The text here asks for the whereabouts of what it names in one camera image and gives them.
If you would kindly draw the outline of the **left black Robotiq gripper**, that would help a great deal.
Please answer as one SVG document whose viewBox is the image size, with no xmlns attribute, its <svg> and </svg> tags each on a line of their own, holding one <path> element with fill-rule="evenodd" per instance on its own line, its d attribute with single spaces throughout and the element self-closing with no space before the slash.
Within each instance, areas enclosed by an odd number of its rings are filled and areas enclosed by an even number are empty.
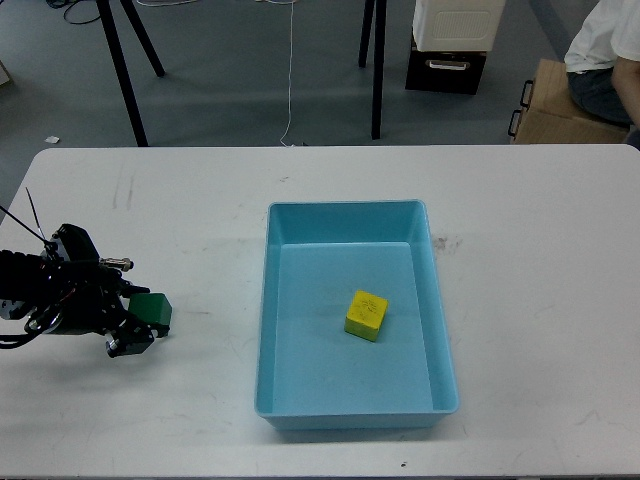
<svg viewBox="0 0 640 480">
<path fill-rule="evenodd" d="M 30 303 L 29 333 L 56 335 L 107 334 L 111 358 L 144 353 L 170 331 L 171 311 L 125 310 L 120 296 L 148 294 L 148 287 L 122 280 L 80 282 L 43 287 Z"/>
</svg>

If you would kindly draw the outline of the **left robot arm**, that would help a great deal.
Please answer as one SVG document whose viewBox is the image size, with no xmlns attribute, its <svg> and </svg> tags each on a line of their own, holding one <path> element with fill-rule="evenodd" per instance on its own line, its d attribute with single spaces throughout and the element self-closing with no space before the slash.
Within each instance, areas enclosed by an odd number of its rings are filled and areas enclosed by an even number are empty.
<svg viewBox="0 0 640 480">
<path fill-rule="evenodd" d="M 26 320 L 22 333 L 1 336 L 3 350 L 43 334 L 98 334 L 115 358 L 141 354 L 169 334 L 167 297 L 123 278 L 132 260 L 100 256 L 86 230 L 72 224 L 43 244 L 39 255 L 1 252 L 1 317 Z"/>
</svg>

